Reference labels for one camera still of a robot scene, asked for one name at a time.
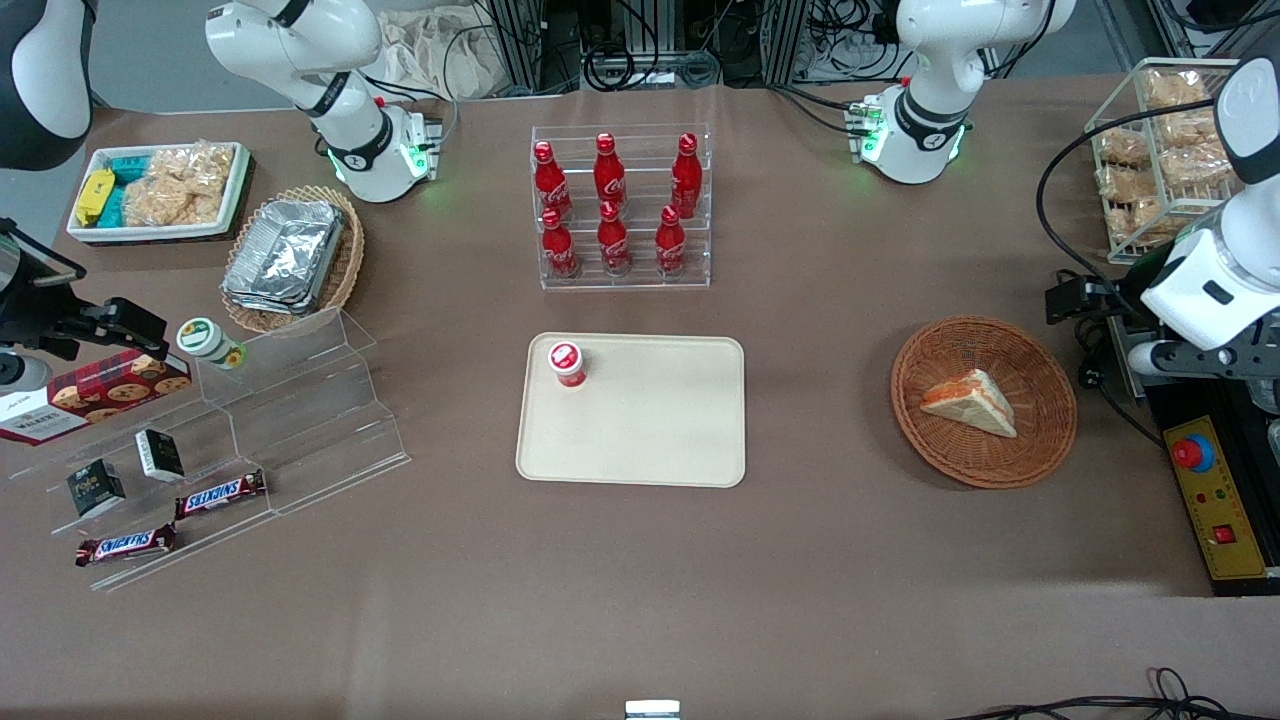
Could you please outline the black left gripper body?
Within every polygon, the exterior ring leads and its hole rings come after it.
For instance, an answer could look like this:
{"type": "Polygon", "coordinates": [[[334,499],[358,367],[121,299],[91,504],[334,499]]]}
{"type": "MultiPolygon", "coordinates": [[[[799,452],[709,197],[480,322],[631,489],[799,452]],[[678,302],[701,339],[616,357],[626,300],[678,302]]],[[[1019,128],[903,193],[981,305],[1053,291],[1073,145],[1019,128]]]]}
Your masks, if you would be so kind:
{"type": "Polygon", "coordinates": [[[1092,283],[1092,313],[1098,316],[1115,316],[1128,329],[1149,329],[1151,311],[1140,300],[1143,284],[1132,282],[1092,283]]]}

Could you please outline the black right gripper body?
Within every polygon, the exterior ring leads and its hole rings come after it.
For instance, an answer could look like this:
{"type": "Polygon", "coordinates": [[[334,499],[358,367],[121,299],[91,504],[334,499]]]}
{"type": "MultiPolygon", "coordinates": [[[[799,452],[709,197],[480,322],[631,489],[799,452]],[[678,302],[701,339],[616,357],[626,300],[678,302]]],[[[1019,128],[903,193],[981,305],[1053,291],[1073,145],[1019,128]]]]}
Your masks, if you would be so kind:
{"type": "Polygon", "coordinates": [[[116,346],[118,336],[84,315],[93,306],[74,296],[68,284],[38,287],[27,281],[10,281],[1,292],[1,346],[40,350],[41,320],[83,318],[82,343],[116,346]]]}

